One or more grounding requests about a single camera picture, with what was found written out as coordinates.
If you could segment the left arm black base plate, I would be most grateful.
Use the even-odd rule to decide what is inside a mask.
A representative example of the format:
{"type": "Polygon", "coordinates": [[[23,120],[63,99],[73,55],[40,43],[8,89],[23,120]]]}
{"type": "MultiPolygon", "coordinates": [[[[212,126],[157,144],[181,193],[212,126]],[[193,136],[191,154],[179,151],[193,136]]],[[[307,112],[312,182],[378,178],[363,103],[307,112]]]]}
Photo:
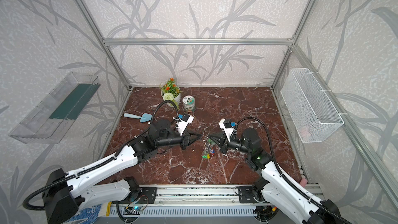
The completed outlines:
{"type": "Polygon", "coordinates": [[[157,187],[142,187],[132,191],[131,203],[133,204],[154,204],[157,187]]]}

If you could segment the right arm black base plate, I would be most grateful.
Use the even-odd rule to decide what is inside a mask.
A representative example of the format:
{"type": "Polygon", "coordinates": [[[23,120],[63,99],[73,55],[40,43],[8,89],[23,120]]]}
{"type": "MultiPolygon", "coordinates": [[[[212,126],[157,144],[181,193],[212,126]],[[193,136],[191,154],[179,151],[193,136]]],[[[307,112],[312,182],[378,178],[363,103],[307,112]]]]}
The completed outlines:
{"type": "Polygon", "coordinates": [[[264,203],[261,192],[253,186],[236,187],[235,193],[238,195],[240,203],[264,203]]]}

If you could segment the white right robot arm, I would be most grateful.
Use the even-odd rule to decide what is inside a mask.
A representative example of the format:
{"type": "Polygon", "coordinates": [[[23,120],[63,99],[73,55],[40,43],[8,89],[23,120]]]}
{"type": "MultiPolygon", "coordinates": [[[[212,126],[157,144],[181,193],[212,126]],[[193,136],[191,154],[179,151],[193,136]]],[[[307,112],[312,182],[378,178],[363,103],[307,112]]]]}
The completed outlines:
{"type": "Polygon", "coordinates": [[[234,122],[222,119],[221,133],[211,134],[221,152],[237,150],[247,155],[246,162],[261,178],[253,186],[255,195],[277,207],[296,224],[347,224],[339,208],[331,200],[321,200],[301,186],[279,166],[274,150],[266,152],[262,140],[254,128],[247,128],[237,135],[239,124],[246,118],[234,122]]]}

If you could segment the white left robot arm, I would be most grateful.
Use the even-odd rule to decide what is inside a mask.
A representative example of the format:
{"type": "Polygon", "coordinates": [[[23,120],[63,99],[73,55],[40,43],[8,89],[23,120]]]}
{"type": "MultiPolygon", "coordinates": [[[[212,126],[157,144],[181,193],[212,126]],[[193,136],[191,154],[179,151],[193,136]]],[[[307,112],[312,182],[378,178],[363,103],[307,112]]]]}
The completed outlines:
{"type": "Polygon", "coordinates": [[[135,180],[99,183],[156,156],[160,147],[180,146],[185,150],[201,138],[201,134],[187,130],[193,120],[189,114],[177,114],[172,120],[156,120],[152,115],[150,126],[115,153],[79,169],[52,172],[46,185],[27,196],[22,206],[31,211],[44,211],[49,224],[62,224],[92,205],[124,201],[138,191],[135,180]]]}

